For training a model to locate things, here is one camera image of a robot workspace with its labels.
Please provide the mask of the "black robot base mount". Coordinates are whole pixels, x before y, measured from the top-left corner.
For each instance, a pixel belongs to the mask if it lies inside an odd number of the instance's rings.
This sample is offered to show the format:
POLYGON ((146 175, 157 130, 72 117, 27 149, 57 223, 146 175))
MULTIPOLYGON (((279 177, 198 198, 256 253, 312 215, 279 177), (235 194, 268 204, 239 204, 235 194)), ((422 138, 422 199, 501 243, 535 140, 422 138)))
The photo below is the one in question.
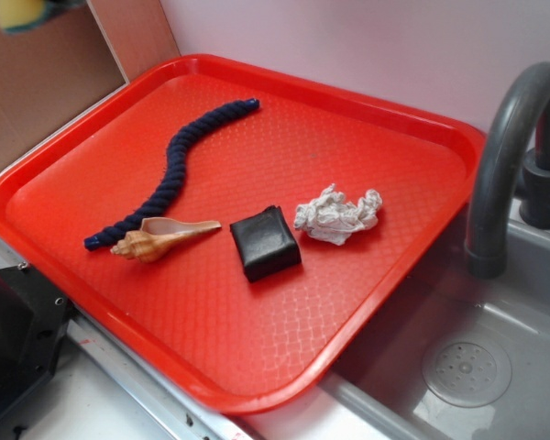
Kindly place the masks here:
POLYGON ((36 268, 0 269, 0 422, 54 376, 71 309, 36 268))

